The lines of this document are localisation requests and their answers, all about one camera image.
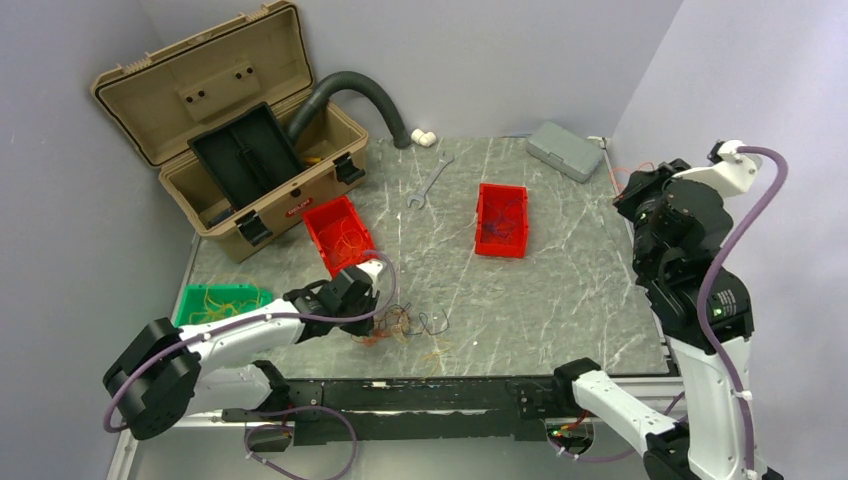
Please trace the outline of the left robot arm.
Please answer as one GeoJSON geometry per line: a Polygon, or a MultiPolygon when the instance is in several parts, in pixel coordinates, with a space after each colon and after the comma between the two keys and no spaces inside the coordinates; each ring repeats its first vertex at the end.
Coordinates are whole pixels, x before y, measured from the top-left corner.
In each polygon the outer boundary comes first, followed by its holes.
{"type": "Polygon", "coordinates": [[[183,327],[168,318],[151,321],[103,376],[111,397],[104,429],[147,440],[207,411],[239,408],[264,420],[279,417],[289,386],[271,362],[254,354],[335,328],[369,335],[374,317],[388,305],[380,285],[395,276],[386,262],[370,259],[224,320],[183,327]]]}

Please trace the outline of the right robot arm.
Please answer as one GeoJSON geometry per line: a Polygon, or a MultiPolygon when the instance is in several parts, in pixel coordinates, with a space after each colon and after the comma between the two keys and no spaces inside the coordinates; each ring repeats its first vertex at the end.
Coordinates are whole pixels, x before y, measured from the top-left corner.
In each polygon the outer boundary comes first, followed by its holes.
{"type": "Polygon", "coordinates": [[[723,248],[740,232],[724,207],[727,168],[662,163],[633,173],[614,201],[633,227],[632,268],[676,360],[686,419],[652,409],[591,359],[554,372],[555,409],[600,418],[651,479],[778,477],[758,452],[744,388],[754,333],[750,294],[723,265],[723,248]]]}

